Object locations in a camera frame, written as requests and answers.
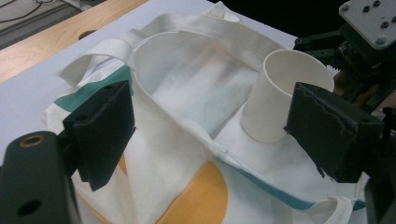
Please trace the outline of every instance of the bag strap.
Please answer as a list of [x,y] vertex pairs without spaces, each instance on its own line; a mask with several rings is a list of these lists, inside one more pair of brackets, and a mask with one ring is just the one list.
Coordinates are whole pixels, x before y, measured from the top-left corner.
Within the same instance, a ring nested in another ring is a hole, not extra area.
[[330,203],[333,204],[334,209],[325,224],[347,224],[353,211],[352,201],[345,197],[330,197],[326,202],[316,204],[316,209],[327,213],[329,207],[332,207]]
[[[221,44],[228,47],[233,56],[260,71],[264,56],[269,51],[283,49],[283,47],[239,22],[239,18],[221,2],[203,14],[164,14],[141,30],[133,29],[118,38],[109,38],[99,42],[67,65],[59,77],[71,86],[77,85],[95,56],[114,57],[133,68],[133,49],[144,39],[166,32],[190,32],[222,41]],[[240,50],[242,47],[247,47],[255,53],[246,55]]]

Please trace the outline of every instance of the bolt hole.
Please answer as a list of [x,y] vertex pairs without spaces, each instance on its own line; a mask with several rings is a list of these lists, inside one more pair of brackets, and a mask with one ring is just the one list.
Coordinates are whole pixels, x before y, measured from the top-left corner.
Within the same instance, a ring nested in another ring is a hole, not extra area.
[[40,208],[41,202],[39,200],[32,200],[28,203],[25,203],[18,209],[18,216],[24,217],[33,214]]
[[363,12],[368,12],[368,11],[370,11],[370,7],[369,7],[369,6],[365,6],[365,7],[363,8]]
[[77,121],[83,121],[84,119],[86,119],[87,118],[87,116],[85,116],[85,115],[80,115],[80,116],[77,116],[76,118],[75,118],[75,120],[77,120]]
[[388,26],[389,26],[389,22],[387,22],[387,21],[384,21],[381,24],[381,28],[387,28]]
[[374,7],[378,7],[380,4],[381,4],[381,1],[375,1],[375,2],[373,3],[373,6],[374,6]]
[[28,136],[20,141],[20,147],[33,147],[41,144],[44,141],[43,135]]

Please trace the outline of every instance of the robotic arm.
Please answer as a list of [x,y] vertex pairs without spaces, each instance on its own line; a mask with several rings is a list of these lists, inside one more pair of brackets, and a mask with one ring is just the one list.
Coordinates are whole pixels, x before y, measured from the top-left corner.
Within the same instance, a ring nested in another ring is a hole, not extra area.
[[[372,114],[396,88],[396,2],[351,0],[339,8],[346,23],[337,31],[298,38],[295,49],[344,73],[341,96],[297,83],[286,130],[321,175],[356,183],[364,172],[369,223],[396,221],[396,122]],[[360,95],[371,97],[356,106]]]

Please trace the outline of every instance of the white paper cup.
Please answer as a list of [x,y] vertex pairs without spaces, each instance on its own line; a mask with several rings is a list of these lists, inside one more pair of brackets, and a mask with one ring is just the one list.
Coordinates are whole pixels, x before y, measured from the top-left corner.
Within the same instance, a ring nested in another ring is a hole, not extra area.
[[280,49],[265,58],[241,118],[245,132],[254,139],[272,143],[282,139],[296,82],[334,88],[328,68],[316,58],[293,49]]

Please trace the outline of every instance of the white tote bag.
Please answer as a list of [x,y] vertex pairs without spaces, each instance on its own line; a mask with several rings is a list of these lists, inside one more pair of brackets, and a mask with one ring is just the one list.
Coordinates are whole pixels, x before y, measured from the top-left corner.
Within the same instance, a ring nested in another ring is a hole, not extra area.
[[62,120],[99,88],[133,84],[136,131],[103,188],[77,194],[109,223],[347,223],[360,184],[322,178],[295,139],[252,139],[240,124],[265,57],[283,49],[222,3],[165,14],[106,39],[60,74],[72,87],[45,111]]

